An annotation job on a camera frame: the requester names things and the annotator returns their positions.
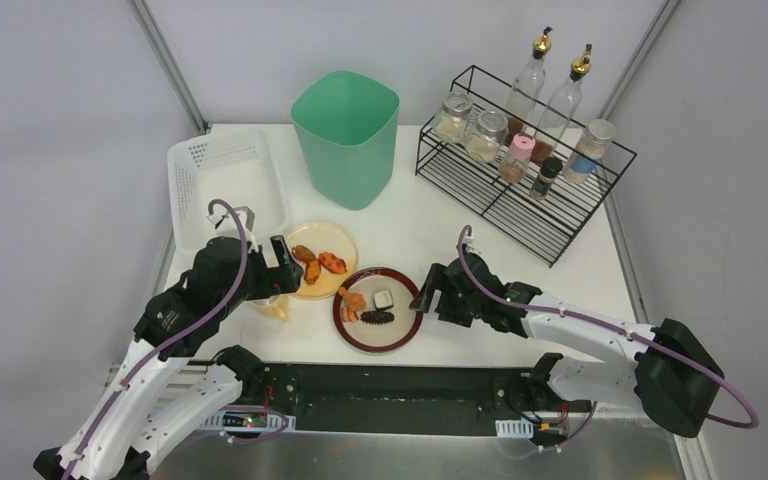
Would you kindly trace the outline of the cream plate with leaf pattern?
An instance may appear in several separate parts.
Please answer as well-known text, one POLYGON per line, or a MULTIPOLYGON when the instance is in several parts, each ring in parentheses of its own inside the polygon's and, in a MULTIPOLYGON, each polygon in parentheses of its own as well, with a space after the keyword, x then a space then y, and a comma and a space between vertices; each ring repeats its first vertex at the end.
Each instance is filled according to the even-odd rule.
POLYGON ((356 245, 341 226, 332 222, 309 222, 290 231, 285 239, 290 249, 296 245, 304 245, 312 250, 317 257, 321 252, 332 252, 342 258, 348 271, 343 275, 334 275, 321 266, 321 276, 314 285, 307 285, 302 278, 296 298, 318 300, 333 296, 341 284, 357 270, 359 260, 356 245))

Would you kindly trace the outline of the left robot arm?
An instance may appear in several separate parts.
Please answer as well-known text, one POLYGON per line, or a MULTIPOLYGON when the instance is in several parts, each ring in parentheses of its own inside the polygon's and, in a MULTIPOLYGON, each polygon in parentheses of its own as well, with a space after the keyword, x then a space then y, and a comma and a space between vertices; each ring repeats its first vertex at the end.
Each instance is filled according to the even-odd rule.
POLYGON ((296 292, 302 268, 283 236, 270 239, 276 265, 268 266, 254 240, 215 237, 192 266, 151 298, 111 384, 91 416, 64 445, 33 462, 44 479, 147 479, 197 426, 237 400, 263 367, 239 345, 226 347, 186 394, 151 412, 221 322, 245 302, 296 292))

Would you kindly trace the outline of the red rimmed plate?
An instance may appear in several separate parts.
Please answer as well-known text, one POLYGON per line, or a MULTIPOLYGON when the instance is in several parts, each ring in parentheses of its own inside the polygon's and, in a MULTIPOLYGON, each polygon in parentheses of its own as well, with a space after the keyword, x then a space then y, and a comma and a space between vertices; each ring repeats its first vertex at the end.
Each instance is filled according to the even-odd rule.
POLYGON ((359 316, 364 311, 376 310, 373 293, 377 290, 389 289, 395 301, 389 309, 395 315, 393 323, 370 325, 361 320, 343 323, 340 309, 346 305, 337 290, 332 301, 333 322, 340 336, 352 347, 367 353, 383 354, 403 347, 417 334, 423 314, 412 311, 409 304, 420 289, 405 274, 387 267, 367 268, 352 274, 340 287, 364 296, 367 306, 358 311, 359 316))

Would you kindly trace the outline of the pink lid spice shaker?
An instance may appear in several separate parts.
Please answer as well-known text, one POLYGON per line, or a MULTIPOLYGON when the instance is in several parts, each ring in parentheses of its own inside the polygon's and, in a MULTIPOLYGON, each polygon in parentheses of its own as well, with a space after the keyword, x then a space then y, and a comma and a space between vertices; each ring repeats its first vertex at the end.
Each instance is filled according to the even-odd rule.
POLYGON ((536 140, 531 135, 516 134, 499 164, 499 177, 509 183, 518 183, 523 180, 535 146, 536 140))

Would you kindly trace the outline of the glass jar with rice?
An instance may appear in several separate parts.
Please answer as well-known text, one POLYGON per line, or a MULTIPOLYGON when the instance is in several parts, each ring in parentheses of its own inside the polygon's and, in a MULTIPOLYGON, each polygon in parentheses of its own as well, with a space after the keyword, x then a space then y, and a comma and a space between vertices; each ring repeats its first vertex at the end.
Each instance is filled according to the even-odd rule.
POLYGON ((495 110, 480 112, 470 130, 465 143, 468 156, 479 163, 494 161, 501 148, 508 129, 508 119, 504 113, 495 110))

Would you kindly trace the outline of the black wire rack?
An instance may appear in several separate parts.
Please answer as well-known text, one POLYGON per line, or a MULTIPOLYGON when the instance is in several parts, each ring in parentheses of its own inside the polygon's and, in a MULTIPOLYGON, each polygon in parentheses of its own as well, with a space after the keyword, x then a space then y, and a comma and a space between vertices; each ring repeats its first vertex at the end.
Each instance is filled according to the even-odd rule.
POLYGON ((528 166, 517 183, 501 179, 500 160, 482 163, 472 159, 461 144, 441 140, 429 118, 418 136, 415 175, 477 214, 535 254, 554 265, 601 209, 637 152, 612 141, 605 156, 582 184, 558 178, 543 200, 529 195, 539 167, 528 166))

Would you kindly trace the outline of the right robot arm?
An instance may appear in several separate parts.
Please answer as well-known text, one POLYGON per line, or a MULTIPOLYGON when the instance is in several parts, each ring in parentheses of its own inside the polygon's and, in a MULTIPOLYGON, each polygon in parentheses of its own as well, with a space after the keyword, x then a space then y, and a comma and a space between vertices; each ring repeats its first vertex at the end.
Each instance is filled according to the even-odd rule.
POLYGON ((628 407, 681 437, 699 434, 720 390, 701 370, 721 375, 722 369, 683 323, 651 326, 571 313, 536 286, 502 282, 474 253, 432 264, 410 308, 464 327, 479 319, 501 333, 586 354, 582 361, 550 352, 531 376, 563 400, 628 407))

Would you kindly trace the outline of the silver lid spice jar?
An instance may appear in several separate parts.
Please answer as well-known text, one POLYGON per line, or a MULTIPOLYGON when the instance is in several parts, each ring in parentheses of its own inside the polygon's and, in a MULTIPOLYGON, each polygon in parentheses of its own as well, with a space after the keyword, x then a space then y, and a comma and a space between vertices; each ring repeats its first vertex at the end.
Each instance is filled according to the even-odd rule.
POLYGON ((616 127, 608 120, 589 122, 562 171, 566 181, 574 185, 583 184, 600 164, 616 134, 616 127))

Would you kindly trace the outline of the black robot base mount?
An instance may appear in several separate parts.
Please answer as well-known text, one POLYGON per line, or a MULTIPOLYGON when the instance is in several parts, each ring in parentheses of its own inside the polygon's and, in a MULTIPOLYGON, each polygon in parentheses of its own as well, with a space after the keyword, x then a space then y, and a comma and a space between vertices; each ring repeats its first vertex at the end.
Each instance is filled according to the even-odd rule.
POLYGON ((555 420, 584 413, 527 368, 268 363, 237 404, 266 406, 298 431, 494 436, 499 421, 555 420))

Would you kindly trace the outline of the glass jar with grains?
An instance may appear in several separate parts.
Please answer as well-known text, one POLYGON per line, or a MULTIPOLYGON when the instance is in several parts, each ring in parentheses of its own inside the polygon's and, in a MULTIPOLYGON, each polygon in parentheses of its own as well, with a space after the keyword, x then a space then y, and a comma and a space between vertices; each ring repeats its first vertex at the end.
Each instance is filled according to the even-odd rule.
POLYGON ((468 95, 450 92, 433 122, 433 132, 447 143, 461 143, 467 136, 473 102, 468 95))

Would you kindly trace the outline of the black lid pepper shaker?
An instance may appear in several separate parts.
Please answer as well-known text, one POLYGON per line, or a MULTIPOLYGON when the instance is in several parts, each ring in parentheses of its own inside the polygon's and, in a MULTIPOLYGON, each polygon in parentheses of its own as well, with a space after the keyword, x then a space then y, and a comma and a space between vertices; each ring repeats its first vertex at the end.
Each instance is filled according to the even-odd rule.
POLYGON ((545 199, 563 166, 563 161, 557 157, 550 156, 545 159, 529 191, 530 197, 535 200, 545 199))

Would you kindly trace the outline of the gold spout oil bottle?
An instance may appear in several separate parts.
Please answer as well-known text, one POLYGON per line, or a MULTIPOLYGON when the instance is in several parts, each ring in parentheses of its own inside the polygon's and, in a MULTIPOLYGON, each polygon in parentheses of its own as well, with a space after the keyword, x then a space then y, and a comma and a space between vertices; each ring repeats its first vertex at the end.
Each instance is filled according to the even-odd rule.
POLYGON ((515 77, 504 109, 509 113, 505 144, 510 144, 513 137, 525 129, 536 106, 536 100, 545 82, 545 56, 552 48, 550 33, 553 28, 547 26, 536 38, 531 47, 531 55, 515 77))

